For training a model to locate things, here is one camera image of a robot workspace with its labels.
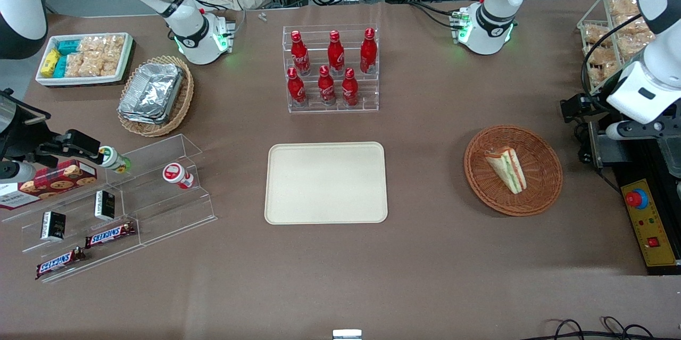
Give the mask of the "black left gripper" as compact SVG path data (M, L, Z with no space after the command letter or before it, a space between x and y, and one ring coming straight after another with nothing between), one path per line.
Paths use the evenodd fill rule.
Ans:
M604 113L619 119L622 114L607 101L607 98L618 87L619 80L620 76L610 76L598 90L589 91L591 79L589 76L584 76L585 94L576 94L560 100L560 113L564 123L571 123L585 116L591 117Z

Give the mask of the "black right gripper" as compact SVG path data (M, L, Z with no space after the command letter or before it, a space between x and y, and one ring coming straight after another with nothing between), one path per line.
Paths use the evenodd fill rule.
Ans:
M62 134L62 142L54 142L58 134L46 123L52 115L14 98L13 93L2 91L2 165L17 161L57 166L58 156L102 164L99 140L70 129Z

